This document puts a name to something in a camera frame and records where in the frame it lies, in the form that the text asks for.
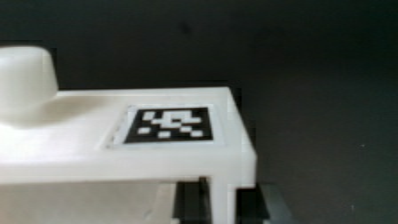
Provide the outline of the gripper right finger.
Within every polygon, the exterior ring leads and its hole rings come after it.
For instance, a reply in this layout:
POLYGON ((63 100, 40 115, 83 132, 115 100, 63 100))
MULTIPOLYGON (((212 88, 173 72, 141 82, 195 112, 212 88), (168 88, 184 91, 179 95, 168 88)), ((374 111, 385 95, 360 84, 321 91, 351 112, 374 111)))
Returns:
POLYGON ((271 183, 236 192, 236 224, 296 224, 283 197, 271 183))

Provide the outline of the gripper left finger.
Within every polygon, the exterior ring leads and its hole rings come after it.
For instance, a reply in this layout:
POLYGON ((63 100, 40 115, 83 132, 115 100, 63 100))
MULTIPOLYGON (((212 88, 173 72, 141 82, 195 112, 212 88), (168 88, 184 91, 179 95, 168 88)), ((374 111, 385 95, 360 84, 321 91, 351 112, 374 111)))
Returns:
POLYGON ((175 184, 172 218, 177 224, 211 224, 209 187, 205 178, 175 184))

